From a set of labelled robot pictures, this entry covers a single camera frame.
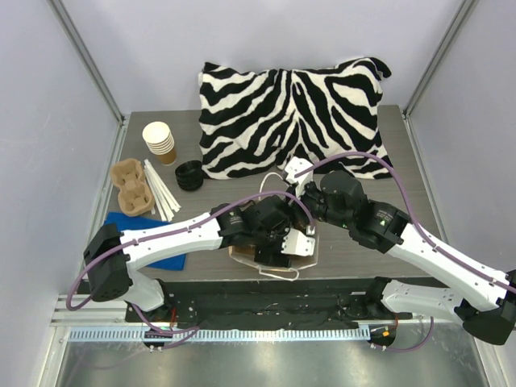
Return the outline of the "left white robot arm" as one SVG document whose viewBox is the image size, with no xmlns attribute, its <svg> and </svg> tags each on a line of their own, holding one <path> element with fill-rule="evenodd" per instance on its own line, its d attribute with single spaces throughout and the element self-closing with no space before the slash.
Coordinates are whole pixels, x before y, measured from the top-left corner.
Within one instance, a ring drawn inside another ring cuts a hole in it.
<svg viewBox="0 0 516 387">
<path fill-rule="evenodd" d="M 93 302 L 116 299 L 137 306 L 153 321 L 164 321 L 172 303 L 164 285 L 141 268 L 191 252 L 251 248 L 258 255 L 284 259 L 285 237 L 300 209 L 276 192 L 222 204 L 189 220 L 140 230 L 120 231 L 107 223 L 84 251 L 84 277 Z"/>
</svg>

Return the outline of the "brown paper takeout bag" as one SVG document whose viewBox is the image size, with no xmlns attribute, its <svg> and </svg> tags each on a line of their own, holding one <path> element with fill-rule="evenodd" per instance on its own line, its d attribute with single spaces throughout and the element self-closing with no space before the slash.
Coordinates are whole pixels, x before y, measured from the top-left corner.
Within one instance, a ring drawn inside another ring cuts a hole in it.
<svg viewBox="0 0 516 387">
<path fill-rule="evenodd" d="M 261 183 L 258 193 L 227 212 L 231 227 L 242 219 L 244 232 L 228 248 L 230 258 L 260 275 L 286 281 L 296 281 L 302 270 L 318 263 L 318 233 L 301 205 L 298 188 L 294 181 L 284 191 L 265 191 Z"/>
</svg>

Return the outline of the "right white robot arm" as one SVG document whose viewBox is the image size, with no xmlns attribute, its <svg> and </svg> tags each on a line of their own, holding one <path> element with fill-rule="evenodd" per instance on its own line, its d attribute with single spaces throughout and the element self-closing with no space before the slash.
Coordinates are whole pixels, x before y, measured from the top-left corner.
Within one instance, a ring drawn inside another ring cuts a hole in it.
<svg viewBox="0 0 516 387">
<path fill-rule="evenodd" d="M 419 267 L 440 287 L 378 277 L 364 308 L 373 318 L 422 314 L 460 324 L 470 335 L 503 345 L 515 328 L 515 273 L 476 262 L 435 237 L 403 210 L 371 200 L 343 171 L 319 183 L 297 173 L 297 194 L 317 220 L 343 228 L 360 246 Z"/>
</svg>

